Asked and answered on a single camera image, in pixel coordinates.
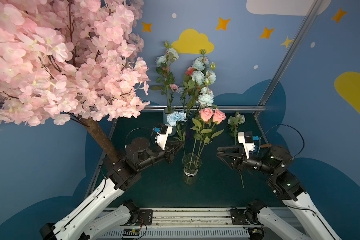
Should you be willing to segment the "clear ribbed glass vase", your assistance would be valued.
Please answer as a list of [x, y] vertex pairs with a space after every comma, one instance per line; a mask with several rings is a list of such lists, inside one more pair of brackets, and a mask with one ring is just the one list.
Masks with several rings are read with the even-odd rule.
[[183, 164], [183, 182], [186, 185], [193, 185], [198, 180], [198, 172], [202, 164], [202, 160], [197, 154], [189, 153], [182, 158]]

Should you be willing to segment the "blue carnation stem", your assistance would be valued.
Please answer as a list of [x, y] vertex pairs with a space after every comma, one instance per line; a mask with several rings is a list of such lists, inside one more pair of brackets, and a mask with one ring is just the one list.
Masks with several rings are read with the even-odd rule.
[[183, 155], [185, 156], [185, 139], [186, 139], [186, 132], [185, 132], [185, 126], [187, 121], [187, 116], [184, 111], [181, 112], [172, 112], [167, 115], [165, 118], [166, 122], [165, 124], [172, 127], [172, 134], [178, 134], [177, 137], [175, 137], [175, 140], [177, 142], [183, 142]]

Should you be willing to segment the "blue rose stem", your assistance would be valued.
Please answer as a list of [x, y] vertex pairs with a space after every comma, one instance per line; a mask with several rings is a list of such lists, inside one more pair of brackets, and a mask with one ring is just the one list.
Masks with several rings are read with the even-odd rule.
[[238, 141], [238, 130], [239, 125], [245, 123], [245, 116], [242, 115], [240, 112], [235, 112], [234, 116], [230, 116], [228, 119], [228, 126], [231, 131], [230, 135], [233, 137], [235, 145]]

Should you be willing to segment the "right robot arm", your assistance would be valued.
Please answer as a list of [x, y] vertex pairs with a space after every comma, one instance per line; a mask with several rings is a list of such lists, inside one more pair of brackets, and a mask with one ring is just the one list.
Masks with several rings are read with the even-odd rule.
[[305, 232], [302, 233], [281, 219], [260, 200], [246, 206], [244, 215], [247, 224], [269, 228], [283, 240], [340, 239], [316, 208], [305, 187], [289, 172], [288, 167], [294, 159], [285, 147], [272, 146], [261, 157], [249, 154], [242, 146], [219, 147], [216, 155], [239, 173], [248, 169], [267, 176], [266, 183], [276, 198], [294, 214]]

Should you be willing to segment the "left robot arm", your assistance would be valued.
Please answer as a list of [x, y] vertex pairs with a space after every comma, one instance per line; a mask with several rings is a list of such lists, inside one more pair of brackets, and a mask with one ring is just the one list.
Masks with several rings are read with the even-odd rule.
[[40, 229], [44, 240], [96, 240], [116, 226], [134, 224], [140, 209], [132, 201], [123, 202], [116, 210], [99, 217], [115, 199], [142, 177], [142, 170], [155, 163], [171, 164], [183, 148], [183, 141], [168, 141], [158, 135], [155, 148], [146, 138], [135, 138], [126, 146], [126, 155], [118, 162], [105, 160], [107, 174], [99, 186], [71, 213], [56, 223]]

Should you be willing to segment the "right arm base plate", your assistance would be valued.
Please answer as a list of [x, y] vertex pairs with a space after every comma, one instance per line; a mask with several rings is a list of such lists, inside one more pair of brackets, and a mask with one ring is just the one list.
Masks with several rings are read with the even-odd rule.
[[230, 218], [233, 225], [249, 225], [250, 222], [247, 219], [246, 209], [231, 208]]

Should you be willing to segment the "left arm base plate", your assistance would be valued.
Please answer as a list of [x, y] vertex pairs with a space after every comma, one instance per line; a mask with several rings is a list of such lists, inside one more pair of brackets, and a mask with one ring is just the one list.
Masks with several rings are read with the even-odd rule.
[[140, 209], [136, 215], [132, 216], [132, 224], [151, 226], [153, 222], [153, 213], [154, 211], [152, 209]]

